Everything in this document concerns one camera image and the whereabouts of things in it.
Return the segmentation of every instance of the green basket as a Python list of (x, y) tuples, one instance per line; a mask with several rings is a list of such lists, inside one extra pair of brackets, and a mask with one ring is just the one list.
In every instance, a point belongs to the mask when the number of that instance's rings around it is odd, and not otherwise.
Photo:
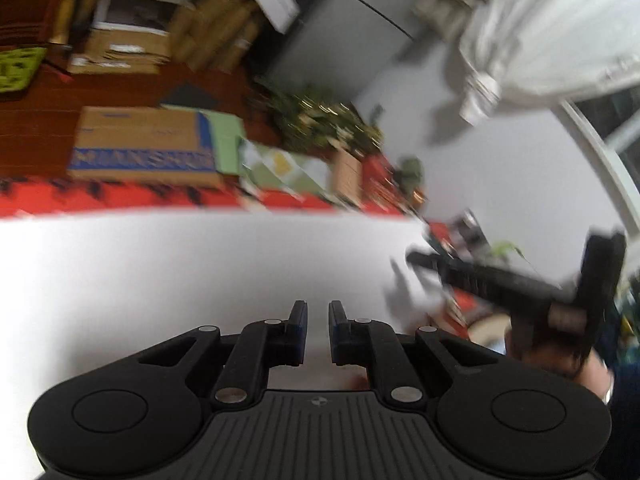
[(0, 95), (25, 90), (46, 54), (39, 46), (0, 52)]

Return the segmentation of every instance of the window frame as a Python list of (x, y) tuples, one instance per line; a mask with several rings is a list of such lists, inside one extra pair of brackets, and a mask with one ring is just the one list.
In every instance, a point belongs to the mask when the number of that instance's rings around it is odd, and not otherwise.
[(640, 190), (618, 152), (640, 139), (640, 110), (603, 140), (573, 102), (562, 101), (560, 106), (585, 141), (581, 148), (620, 214), (628, 240), (625, 268), (635, 269), (640, 265)]

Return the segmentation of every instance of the white table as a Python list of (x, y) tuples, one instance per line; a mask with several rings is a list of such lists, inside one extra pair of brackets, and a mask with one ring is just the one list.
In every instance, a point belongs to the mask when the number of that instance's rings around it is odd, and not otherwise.
[(203, 324), (237, 333), (306, 300), (305, 365), (270, 385), (342, 388), (327, 307), (396, 330), (440, 303), (404, 264), (427, 247), (415, 219), (145, 210), (0, 221), (0, 388), (5, 478), (40, 471), (28, 411), (54, 384)]

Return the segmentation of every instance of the person's hand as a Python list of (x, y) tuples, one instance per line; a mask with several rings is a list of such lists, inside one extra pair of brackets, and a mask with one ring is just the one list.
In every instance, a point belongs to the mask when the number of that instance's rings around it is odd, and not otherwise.
[[(516, 355), (511, 341), (511, 330), (504, 334), (507, 355), (521, 360), (523, 363), (542, 368), (562, 376), (572, 376), (580, 367), (579, 360), (567, 348), (549, 343), (535, 348), (523, 355)], [(603, 399), (611, 386), (613, 374), (600, 360), (594, 350), (588, 355), (580, 373), (573, 379)]]

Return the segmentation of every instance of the blue label on box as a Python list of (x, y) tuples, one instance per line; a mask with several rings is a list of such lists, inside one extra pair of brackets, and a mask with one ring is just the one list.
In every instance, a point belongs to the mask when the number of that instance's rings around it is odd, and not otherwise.
[(211, 150), (114, 150), (75, 148), (72, 170), (216, 171)]

